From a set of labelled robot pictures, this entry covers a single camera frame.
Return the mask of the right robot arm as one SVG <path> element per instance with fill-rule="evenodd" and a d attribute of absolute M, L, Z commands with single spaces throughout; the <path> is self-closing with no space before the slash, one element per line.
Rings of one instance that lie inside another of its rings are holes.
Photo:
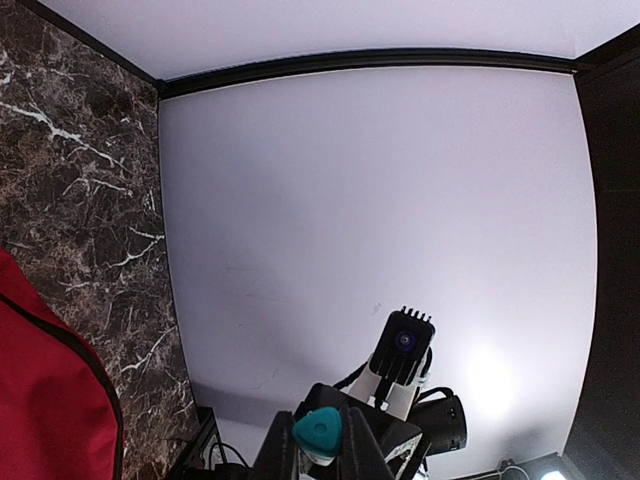
<path fill-rule="evenodd" d="M 360 409 L 396 479 L 411 479 L 426 468 L 428 456 L 463 449 L 467 426 L 462 403 L 453 391 L 437 387 L 420 396 L 407 419 L 354 399 L 328 385 L 315 384 L 294 413 L 299 421 L 315 411 L 343 406 Z"/>

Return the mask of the teal cap marker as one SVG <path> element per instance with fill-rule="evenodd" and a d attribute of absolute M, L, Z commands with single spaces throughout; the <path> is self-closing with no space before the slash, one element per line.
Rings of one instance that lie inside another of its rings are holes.
<path fill-rule="evenodd" d="M 334 407 L 322 407 L 298 420 L 292 435 L 304 454 L 316 465 L 326 467 L 340 454 L 343 422 Z"/>

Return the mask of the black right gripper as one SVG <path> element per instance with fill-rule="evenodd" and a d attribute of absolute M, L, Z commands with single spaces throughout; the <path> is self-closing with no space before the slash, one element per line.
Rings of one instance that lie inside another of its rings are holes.
<path fill-rule="evenodd" d="M 297 407 L 297 419 L 322 407 L 358 408 L 395 479 L 413 479 L 422 466 L 422 430 L 409 422 L 352 398 L 329 385 L 316 383 Z"/>

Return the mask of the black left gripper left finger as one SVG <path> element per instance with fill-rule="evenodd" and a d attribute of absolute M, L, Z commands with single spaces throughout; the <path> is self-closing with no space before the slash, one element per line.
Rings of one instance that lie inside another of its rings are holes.
<path fill-rule="evenodd" d="M 292 435 L 293 414 L 279 411 L 252 466 L 257 480 L 295 480 L 300 476 L 299 449 Z"/>

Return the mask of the red student backpack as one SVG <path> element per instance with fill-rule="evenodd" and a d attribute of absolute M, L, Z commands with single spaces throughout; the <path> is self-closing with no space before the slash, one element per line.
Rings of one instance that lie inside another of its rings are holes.
<path fill-rule="evenodd" d="M 1 253 L 1 476 L 119 479 L 125 427 L 91 346 Z"/>

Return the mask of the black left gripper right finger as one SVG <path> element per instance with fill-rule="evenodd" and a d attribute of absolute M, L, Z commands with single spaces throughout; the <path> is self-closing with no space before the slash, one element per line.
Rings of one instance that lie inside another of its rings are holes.
<path fill-rule="evenodd" d="M 343 406 L 342 445 L 338 457 L 340 479 L 392 480 L 378 443 L 359 408 Z"/>

